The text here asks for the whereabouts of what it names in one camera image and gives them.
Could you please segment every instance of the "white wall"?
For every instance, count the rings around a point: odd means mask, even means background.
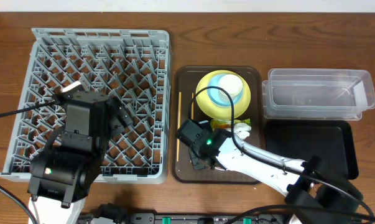
[[[375,12],[375,0],[0,0],[0,12]]]

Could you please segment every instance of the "black tray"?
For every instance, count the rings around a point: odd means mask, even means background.
[[[265,127],[266,149],[294,159],[326,160],[349,180],[359,175],[353,135],[346,121],[269,120]]]

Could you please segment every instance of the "yellow bowl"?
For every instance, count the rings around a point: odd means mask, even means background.
[[[215,75],[220,75],[220,74],[233,74],[237,75],[241,81],[243,81],[243,96],[241,99],[234,105],[234,118],[237,118],[241,116],[248,108],[249,103],[251,102],[251,91],[248,87],[247,82],[241,78],[238,74],[234,72],[230,72],[227,70],[218,70],[214,72],[210,72],[206,74],[198,83],[197,89],[195,92],[197,93],[204,87],[207,87],[210,80],[215,76]],[[214,102],[211,101],[210,97],[208,96],[207,90],[204,90],[202,93],[200,93],[197,96],[197,104],[200,107],[200,109],[208,116],[214,119],[231,119],[231,107],[223,107],[223,106],[218,106]]]

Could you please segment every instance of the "wooden table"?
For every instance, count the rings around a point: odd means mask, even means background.
[[[172,41],[173,74],[185,65],[247,65],[266,80],[272,68],[351,68],[368,70],[375,86],[375,14],[0,13],[0,113],[18,106],[35,42],[31,27],[163,29]],[[174,96],[171,123],[177,120]],[[14,116],[0,119],[0,172],[13,123]],[[350,123],[360,171],[352,183],[375,212],[375,110]],[[173,157],[175,129],[170,133]],[[0,184],[28,202],[26,183]],[[132,211],[239,213],[283,203],[283,196],[264,184],[181,184],[169,172],[160,185],[93,184],[84,212],[108,202]],[[0,223],[26,221],[0,193]]]

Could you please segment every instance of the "clear plastic container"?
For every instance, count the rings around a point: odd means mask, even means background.
[[[272,69],[264,83],[265,115],[271,118],[361,118],[375,108],[371,75],[365,70]]]

